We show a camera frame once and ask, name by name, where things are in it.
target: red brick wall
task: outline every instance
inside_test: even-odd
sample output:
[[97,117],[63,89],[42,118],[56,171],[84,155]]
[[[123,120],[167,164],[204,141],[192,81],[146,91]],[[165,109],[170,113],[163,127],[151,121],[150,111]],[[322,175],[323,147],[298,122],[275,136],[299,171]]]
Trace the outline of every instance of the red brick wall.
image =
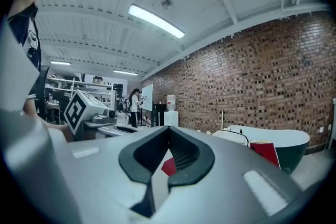
[[[336,24],[326,12],[274,20],[210,44],[142,82],[154,103],[176,95],[179,124],[307,132],[325,143],[336,97]],[[323,126],[324,132],[318,133]]]

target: fluorescent light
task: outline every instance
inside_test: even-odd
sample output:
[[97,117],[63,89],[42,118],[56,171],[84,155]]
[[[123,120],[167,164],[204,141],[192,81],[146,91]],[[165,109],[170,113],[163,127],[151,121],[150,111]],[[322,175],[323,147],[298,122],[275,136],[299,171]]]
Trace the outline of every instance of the fluorescent light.
[[166,30],[167,32],[169,32],[170,34],[174,35],[177,38],[181,38],[184,36],[184,33],[181,30],[177,29],[175,26],[173,26],[171,23],[168,23],[166,20],[160,18],[158,15],[155,15],[149,12],[148,10],[139,7],[136,4],[132,4],[130,6],[128,13],[140,19],[146,20],[151,24],[159,26],[160,28]]
[[55,63],[57,65],[71,66],[71,62],[59,62],[59,61],[50,61],[50,62]]
[[122,74],[126,74],[126,75],[133,75],[133,76],[137,76],[137,73],[131,73],[131,72],[125,72],[125,71],[120,71],[120,70],[114,70],[113,72],[115,73],[122,73]]

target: table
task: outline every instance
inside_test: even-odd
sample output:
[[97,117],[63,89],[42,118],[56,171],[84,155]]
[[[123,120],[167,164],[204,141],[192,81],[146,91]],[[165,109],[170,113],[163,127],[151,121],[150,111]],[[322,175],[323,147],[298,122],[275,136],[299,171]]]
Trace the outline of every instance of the table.
[[55,109],[58,109],[58,118],[59,118],[59,104],[48,102],[47,108],[51,109],[51,119],[52,119],[52,122],[54,122],[55,121]]

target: black pants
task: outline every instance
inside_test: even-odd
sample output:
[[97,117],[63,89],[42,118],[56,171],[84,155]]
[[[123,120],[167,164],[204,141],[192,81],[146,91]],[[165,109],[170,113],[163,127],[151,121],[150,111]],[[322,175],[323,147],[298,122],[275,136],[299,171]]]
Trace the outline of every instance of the black pants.
[[136,112],[131,112],[132,127],[138,128],[138,115]]
[[123,112],[122,104],[119,104],[119,105],[118,105],[118,110],[119,110],[120,113]]

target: black monitor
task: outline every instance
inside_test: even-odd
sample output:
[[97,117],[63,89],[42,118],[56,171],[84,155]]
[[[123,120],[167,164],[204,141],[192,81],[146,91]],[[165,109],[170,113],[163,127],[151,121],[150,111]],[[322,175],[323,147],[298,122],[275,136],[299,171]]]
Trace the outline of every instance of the black monitor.
[[61,100],[63,99],[64,97],[64,91],[57,91],[57,90],[54,90],[53,93],[52,93],[52,99],[53,100]]
[[46,84],[48,71],[49,66],[41,66],[40,76],[37,78],[35,82],[34,91],[36,94],[36,99],[38,100],[44,100],[44,87]]

